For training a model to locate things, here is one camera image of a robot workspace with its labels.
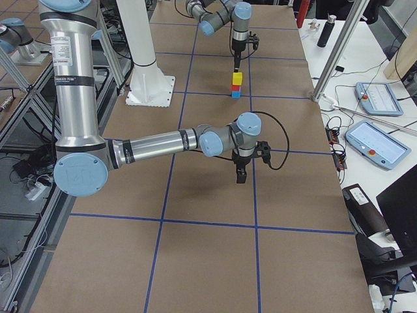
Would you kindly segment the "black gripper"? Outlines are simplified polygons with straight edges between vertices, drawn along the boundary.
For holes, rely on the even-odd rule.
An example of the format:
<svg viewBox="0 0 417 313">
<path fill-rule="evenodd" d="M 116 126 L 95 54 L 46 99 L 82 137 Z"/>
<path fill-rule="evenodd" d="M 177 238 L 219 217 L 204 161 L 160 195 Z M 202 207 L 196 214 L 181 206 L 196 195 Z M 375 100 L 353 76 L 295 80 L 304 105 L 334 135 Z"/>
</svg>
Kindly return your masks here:
<svg viewBox="0 0 417 313">
<path fill-rule="evenodd" d="M 258 50 L 259 37 L 256 33 L 252 33 L 251 31 L 240 32 L 232 30 L 231 49 L 234 56 L 234 72 L 238 72 L 240 68 L 242 52 L 249 44 L 252 45 L 253 52 Z"/>
<path fill-rule="evenodd" d="M 251 162 L 253 158 L 261 157 L 265 164 L 271 165 L 270 163 L 270 151 L 271 148 L 266 141 L 258 141 L 255 147 L 251 149 L 233 149 L 232 150 L 232 161 L 236 166 L 237 184 L 246 183 L 247 171 L 246 165 Z"/>
</svg>

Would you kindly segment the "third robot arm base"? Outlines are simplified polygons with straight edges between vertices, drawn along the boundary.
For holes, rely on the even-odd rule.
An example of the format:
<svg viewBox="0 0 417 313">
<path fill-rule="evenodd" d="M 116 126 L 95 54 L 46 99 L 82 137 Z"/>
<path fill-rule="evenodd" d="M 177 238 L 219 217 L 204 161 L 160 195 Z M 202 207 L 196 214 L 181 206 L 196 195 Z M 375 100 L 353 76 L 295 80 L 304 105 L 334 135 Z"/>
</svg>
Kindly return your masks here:
<svg viewBox="0 0 417 313">
<path fill-rule="evenodd" d="M 36 42 L 19 18 L 1 20 L 1 48 L 17 65 L 40 66 L 50 54 L 49 46 Z"/>
</svg>

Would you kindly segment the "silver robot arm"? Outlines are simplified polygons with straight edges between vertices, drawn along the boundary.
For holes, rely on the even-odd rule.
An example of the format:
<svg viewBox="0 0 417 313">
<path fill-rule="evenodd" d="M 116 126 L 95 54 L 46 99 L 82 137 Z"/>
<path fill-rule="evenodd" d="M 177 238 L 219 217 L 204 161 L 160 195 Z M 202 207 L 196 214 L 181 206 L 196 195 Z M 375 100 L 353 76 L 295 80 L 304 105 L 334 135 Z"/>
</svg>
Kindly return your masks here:
<svg viewBox="0 0 417 313">
<path fill-rule="evenodd" d="M 198 22 L 205 36 L 229 22 L 234 53 L 232 97 L 238 96 L 242 73 L 241 53 L 259 39 L 249 32 L 252 6 L 244 1 L 219 1 L 216 12 L 207 11 L 214 1 L 186 1 L 186 12 Z M 117 1 L 132 57 L 133 75 L 126 103 L 168 107 L 175 84 L 157 65 L 145 1 Z M 259 142 L 261 119 L 242 113 L 222 128 L 199 125 L 138 140 L 106 140 L 98 129 L 91 41 L 100 16 L 99 1 L 38 1 L 40 21 L 49 31 L 53 57 L 61 137 L 55 144 L 56 185 L 65 193 L 90 196 L 105 185 L 108 172 L 138 160 L 201 149 L 206 157 L 232 151 L 237 183 L 246 182 L 246 165 L 257 157 L 269 162 L 267 142 Z"/>
<path fill-rule="evenodd" d="M 246 48 L 251 45 L 252 55 L 259 47 L 259 37 L 250 31 L 252 18 L 252 5 L 245 1 L 220 1 L 220 7 L 216 11 L 209 11 L 212 1 L 185 1 L 185 12 L 179 12 L 181 16 L 198 22 L 199 30 L 211 37 L 225 26 L 229 26 L 229 38 L 227 46 L 233 57 L 233 72 L 240 71 L 241 61 L 248 58 L 243 56 Z"/>
</svg>

